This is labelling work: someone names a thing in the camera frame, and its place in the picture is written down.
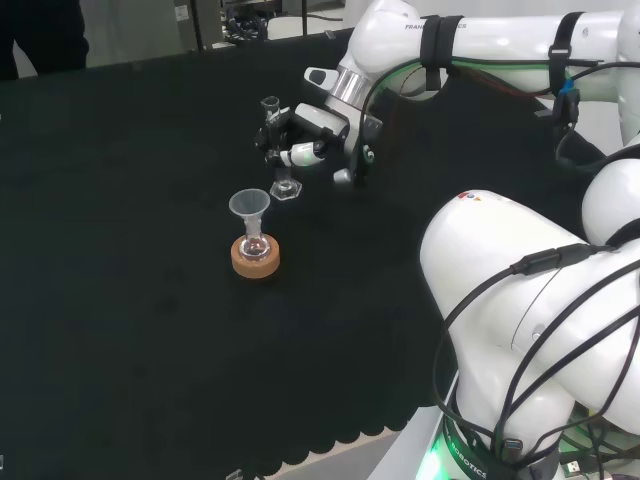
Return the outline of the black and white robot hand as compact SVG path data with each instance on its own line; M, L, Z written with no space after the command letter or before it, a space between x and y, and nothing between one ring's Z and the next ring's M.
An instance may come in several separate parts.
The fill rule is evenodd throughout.
M340 116L305 103L267 113L255 135L255 146L275 168L309 167L341 149L349 124Z

